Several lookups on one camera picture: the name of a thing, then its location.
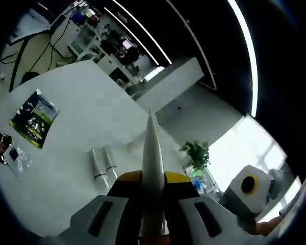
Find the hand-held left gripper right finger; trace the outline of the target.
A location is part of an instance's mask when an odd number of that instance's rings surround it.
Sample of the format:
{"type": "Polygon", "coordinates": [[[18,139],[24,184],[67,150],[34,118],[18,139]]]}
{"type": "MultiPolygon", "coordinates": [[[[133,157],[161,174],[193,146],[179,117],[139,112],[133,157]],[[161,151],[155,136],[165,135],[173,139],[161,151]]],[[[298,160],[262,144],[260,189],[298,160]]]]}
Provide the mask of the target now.
{"type": "Polygon", "coordinates": [[[165,214],[172,244],[246,244],[247,232],[215,200],[200,196],[188,176],[165,173],[165,214]]]}

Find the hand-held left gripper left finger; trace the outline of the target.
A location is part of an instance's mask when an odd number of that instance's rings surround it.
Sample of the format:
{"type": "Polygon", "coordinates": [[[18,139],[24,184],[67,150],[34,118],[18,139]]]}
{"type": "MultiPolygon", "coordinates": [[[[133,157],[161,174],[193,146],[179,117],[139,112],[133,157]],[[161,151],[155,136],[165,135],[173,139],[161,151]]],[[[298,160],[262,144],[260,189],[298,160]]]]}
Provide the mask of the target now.
{"type": "Polygon", "coordinates": [[[107,195],[98,195],[72,215],[70,226],[40,244],[138,244],[142,219],[141,172],[120,175],[107,195]]]}

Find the person's right hand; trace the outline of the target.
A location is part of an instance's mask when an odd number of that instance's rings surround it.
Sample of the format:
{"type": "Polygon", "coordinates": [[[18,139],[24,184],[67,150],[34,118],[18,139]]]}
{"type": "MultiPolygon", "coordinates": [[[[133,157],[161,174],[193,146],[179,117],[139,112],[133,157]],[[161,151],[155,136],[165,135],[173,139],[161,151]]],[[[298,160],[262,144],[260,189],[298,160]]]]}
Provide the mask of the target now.
{"type": "Polygon", "coordinates": [[[255,220],[244,230],[251,235],[269,235],[284,219],[284,216],[278,216],[268,222],[256,223],[255,220]]]}

